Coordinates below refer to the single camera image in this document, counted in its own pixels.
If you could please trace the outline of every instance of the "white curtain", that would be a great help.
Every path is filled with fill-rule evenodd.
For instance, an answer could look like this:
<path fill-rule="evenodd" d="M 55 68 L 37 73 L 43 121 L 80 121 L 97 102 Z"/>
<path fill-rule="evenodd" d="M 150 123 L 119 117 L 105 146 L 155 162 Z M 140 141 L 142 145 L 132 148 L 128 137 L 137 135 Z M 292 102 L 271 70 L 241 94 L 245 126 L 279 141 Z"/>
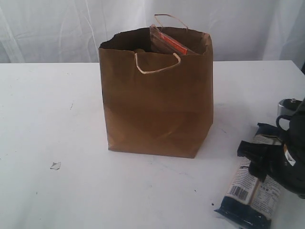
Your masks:
<path fill-rule="evenodd" d="M 216 61 L 305 61 L 305 0 L 0 0 L 0 62 L 98 62 L 101 42 L 155 13 L 210 33 Z"/>

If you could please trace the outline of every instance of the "small debris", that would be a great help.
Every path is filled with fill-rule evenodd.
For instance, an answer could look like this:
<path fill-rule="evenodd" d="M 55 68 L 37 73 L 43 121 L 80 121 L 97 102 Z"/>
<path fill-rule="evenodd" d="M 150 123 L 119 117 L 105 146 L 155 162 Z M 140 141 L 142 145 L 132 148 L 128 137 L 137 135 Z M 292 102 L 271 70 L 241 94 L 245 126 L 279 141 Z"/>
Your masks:
<path fill-rule="evenodd" d="M 53 165 L 50 167 L 50 169 L 58 170 L 61 167 L 61 162 L 55 163 L 53 162 Z"/>

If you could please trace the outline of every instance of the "bag handle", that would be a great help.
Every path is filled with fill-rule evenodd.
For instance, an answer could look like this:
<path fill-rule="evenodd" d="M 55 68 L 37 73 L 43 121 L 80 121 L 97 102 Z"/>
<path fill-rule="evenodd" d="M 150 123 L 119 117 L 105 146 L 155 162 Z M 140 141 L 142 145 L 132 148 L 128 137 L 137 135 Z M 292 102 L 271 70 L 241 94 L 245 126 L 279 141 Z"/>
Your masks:
<path fill-rule="evenodd" d="M 161 27 L 163 27 L 163 25 L 161 24 L 161 22 L 157 19 L 157 16 L 168 16 L 168 17 L 171 17 L 171 18 L 175 18 L 176 20 L 178 20 L 182 25 L 184 25 L 185 27 L 186 27 L 186 30 L 188 30 L 189 29 L 189 27 L 186 25 L 186 24 L 184 24 L 179 18 L 177 18 L 177 17 L 174 17 L 174 16 L 172 16 L 172 15 L 170 15 L 170 14 L 155 14 L 154 15 L 154 18 L 156 19 L 156 21 L 161 25 Z"/>
<path fill-rule="evenodd" d="M 146 71 L 143 71 L 143 70 L 139 67 L 139 63 L 138 63 L 138 54 L 136 53 L 136 54 L 134 55 L 134 57 L 135 57 L 135 64 L 136 64 L 138 70 L 139 70 L 142 74 L 160 73 L 160 72 L 163 72 L 163 71 L 165 71 L 165 70 L 172 69 L 172 68 L 175 68 L 175 67 L 179 66 L 179 65 L 181 64 L 181 58 L 180 58 L 180 56 L 178 56 L 176 53 L 173 53 L 173 56 L 176 57 L 177 60 L 178 60 L 178 62 L 177 62 L 176 64 L 174 64 L 174 65 L 172 65 L 172 66 L 169 66 L 169 67 L 166 67 L 166 68 L 158 69 L 158 70 L 155 70 L 155 71 L 148 71 L 148 72 L 146 72 Z"/>

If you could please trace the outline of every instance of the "white backdrop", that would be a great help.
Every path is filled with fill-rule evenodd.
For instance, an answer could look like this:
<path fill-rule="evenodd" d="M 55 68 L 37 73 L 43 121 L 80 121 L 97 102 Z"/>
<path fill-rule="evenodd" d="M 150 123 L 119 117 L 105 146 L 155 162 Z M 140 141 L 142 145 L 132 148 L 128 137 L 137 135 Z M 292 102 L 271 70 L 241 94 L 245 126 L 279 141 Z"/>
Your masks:
<path fill-rule="evenodd" d="M 305 61 L 305 0 L 0 0 L 0 62 L 97 62 L 101 42 L 154 13 L 210 33 L 217 61 Z"/>

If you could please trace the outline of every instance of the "snack package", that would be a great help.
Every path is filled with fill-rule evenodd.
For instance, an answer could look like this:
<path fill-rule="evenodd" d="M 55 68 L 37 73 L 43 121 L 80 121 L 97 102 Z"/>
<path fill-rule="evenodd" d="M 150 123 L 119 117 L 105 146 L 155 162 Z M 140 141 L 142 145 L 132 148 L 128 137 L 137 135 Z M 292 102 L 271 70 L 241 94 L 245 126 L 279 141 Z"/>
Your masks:
<path fill-rule="evenodd" d="M 171 36 L 161 32 L 155 25 L 151 25 L 149 30 L 152 43 L 151 48 L 153 52 L 163 54 L 176 53 L 178 55 L 196 54 Z"/>
<path fill-rule="evenodd" d="M 258 124 L 259 129 L 252 142 L 281 145 L 280 131 L 268 124 Z M 264 182 L 250 175 L 250 160 L 244 159 L 223 198 L 215 210 L 243 229 L 270 229 L 273 212 L 280 197 L 281 186 L 267 176 Z"/>

